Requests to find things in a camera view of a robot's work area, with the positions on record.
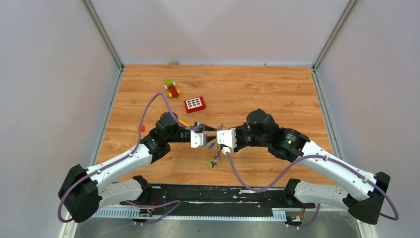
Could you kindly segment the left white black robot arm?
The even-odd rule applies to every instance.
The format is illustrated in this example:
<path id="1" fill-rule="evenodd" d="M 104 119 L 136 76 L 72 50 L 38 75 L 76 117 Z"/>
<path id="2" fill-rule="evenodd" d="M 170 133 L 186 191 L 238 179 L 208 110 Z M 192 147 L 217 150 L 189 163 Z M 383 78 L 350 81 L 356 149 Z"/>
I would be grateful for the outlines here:
<path id="1" fill-rule="evenodd" d="M 148 204 L 152 192 L 139 176 L 126 182 L 117 180 L 133 170 L 148 166 L 170 152 L 170 143 L 189 143 L 192 148 L 207 145 L 215 136 L 206 132 L 217 128 L 202 123 L 187 126 L 181 123 L 177 114 L 162 114 L 150 132 L 127 151 L 101 164 L 83 168 L 73 166 L 67 173 L 58 197 L 58 212 L 66 208 L 69 219 L 61 215 L 63 223 L 81 223 L 92 217 L 99 209 L 122 201 L 136 201 Z"/>

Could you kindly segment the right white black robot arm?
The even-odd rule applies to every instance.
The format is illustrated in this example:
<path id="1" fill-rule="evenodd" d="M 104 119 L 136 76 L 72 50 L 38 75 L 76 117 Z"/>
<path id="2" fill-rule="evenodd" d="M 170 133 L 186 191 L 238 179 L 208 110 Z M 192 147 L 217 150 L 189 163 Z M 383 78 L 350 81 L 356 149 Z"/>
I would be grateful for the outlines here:
<path id="1" fill-rule="evenodd" d="M 230 129 L 234 152 L 245 147 L 263 147 L 274 157 L 309 168 L 335 185 L 319 185 L 290 179 L 283 191 L 284 203 L 317 203 L 346 209 L 354 218 L 371 225 L 379 217 L 392 219 L 381 212 L 391 177 L 385 172 L 371 173 L 339 159 L 318 146 L 306 135 L 292 128 L 280 127 L 262 109 L 248 114 L 246 122 Z"/>

